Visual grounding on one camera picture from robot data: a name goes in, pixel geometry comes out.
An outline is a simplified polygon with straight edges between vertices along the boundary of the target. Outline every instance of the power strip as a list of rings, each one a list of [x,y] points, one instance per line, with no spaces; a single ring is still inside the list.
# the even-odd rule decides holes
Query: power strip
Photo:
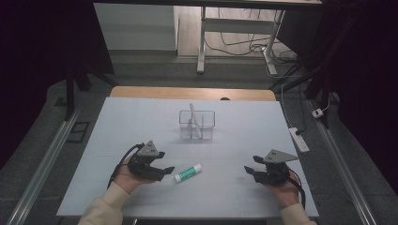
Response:
[[[300,151],[300,153],[307,153],[310,151],[310,149],[307,146],[307,143],[305,143],[304,139],[302,139],[301,135],[297,135],[296,131],[298,131],[297,128],[292,127],[289,129],[290,134],[292,135],[293,141],[296,144],[296,147]]]

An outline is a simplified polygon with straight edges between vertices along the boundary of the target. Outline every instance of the beige sleeve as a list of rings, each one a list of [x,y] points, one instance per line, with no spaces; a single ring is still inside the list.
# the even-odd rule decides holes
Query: beige sleeve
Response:
[[[113,182],[101,198],[85,209],[79,224],[120,225],[123,221],[121,208],[129,197],[130,194]]]
[[[310,221],[300,203],[293,204],[281,210],[284,225],[316,225]]]

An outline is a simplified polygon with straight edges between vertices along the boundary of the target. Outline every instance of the metal stand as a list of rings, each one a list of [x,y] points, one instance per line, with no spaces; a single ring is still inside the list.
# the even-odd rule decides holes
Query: metal stand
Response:
[[[197,73],[205,72],[205,32],[224,32],[224,33],[240,33],[240,34],[259,34],[270,35],[267,47],[263,50],[268,70],[271,75],[277,75],[275,66],[270,56],[273,42],[278,33],[279,26],[284,11],[280,11],[276,21],[248,21],[248,20],[232,20],[222,18],[206,18],[206,7],[202,7],[201,11],[201,34],[198,53]]]

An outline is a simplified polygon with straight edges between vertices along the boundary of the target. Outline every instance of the person's left hand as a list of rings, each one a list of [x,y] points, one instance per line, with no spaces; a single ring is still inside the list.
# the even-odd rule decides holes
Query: person's left hand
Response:
[[[126,158],[122,165],[120,166],[119,172],[114,180],[114,182],[121,188],[126,190],[129,194],[134,191],[137,187],[143,184],[152,184],[155,181],[144,180],[131,174],[127,164],[129,163],[131,157]]]

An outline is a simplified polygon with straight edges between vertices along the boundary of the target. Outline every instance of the dark background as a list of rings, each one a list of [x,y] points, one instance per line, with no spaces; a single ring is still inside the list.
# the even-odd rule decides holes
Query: dark background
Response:
[[[323,13],[286,12],[278,39],[298,54],[307,69],[313,69],[323,60],[347,16],[359,13],[327,67],[329,88],[340,98],[341,121],[397,193],[397,2],[359,1],[363,5],[353,10],[344,6],[355,1],[342,1],[340,7],[336,1],[330,2],[337,7]]]
[[[88,1],[7,0],[0,5],[1,167],[46,102],[48,88],[84,63],[113,73]]]

